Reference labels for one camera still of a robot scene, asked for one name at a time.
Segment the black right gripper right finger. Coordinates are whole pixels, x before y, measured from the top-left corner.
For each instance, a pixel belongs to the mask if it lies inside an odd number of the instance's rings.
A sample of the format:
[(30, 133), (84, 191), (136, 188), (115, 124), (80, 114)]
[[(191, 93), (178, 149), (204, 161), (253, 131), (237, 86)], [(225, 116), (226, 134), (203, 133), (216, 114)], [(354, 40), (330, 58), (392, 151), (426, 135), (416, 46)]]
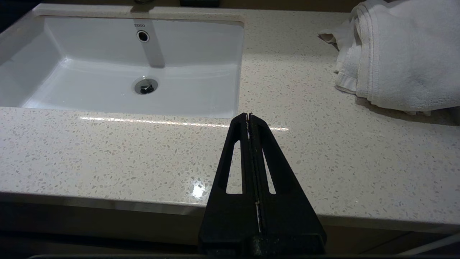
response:
[(259, 204), (255, 254), (325, 254), (327, 235), (268, 124), (250, 115)]

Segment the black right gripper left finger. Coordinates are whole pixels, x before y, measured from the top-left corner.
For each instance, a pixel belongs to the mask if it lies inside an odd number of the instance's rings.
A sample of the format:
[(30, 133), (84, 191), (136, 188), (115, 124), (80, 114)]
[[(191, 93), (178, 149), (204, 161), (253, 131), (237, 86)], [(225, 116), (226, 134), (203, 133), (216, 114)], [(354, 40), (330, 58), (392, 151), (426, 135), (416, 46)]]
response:
[[(227, 193), (235, 143), (240, 143), (241, 194)], [(217, 166), (198, 239), (204, 254), (245, 254), (246, 242), (259, 233), (257, 189), (248, 137), (248, 115), (232, 119)]]

